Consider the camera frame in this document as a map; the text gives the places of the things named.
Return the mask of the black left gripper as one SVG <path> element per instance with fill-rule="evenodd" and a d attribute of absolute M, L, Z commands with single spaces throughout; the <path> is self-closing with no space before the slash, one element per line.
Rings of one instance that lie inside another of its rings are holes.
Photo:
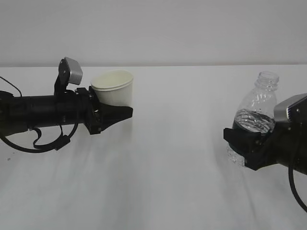
<path fill-rule="evenodd" d="M 100 134 L 110 126 L 132 118 L 132 107 L 100 103 L 91 86 L 88 89 L 77 88 L 76 96 L 79 121 L 86 126 L 90 135 Z"/>

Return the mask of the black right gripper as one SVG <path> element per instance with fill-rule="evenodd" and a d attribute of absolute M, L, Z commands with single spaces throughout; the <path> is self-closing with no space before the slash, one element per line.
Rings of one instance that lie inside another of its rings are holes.
<path fill-rule="evenodd" d="M 244 166 L 257 171 L 280 164 L 289 166 L 297 142 L 300 147 L 295 155 L 294 170 L 307 173 L 307 125 L 302 123 L 277 123 L 273 134 L 277 139 L 270 143 L 272 133 L 249 132 L 243 129 L 225 128 L 224 140 L 237 153 L 245 153 Z"/>

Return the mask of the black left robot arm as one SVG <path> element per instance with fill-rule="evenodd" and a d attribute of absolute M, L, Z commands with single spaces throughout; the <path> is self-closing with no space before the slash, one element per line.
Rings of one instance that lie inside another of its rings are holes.
<path fill-rule="evenodd" d="M 101 103 L 92 88 L 60 96 L 14 97 L 0 93 L 0 133 L 7 137 L 39 127 L 84 124 L 91 135 L 131 118 L 133 108 Z"/>

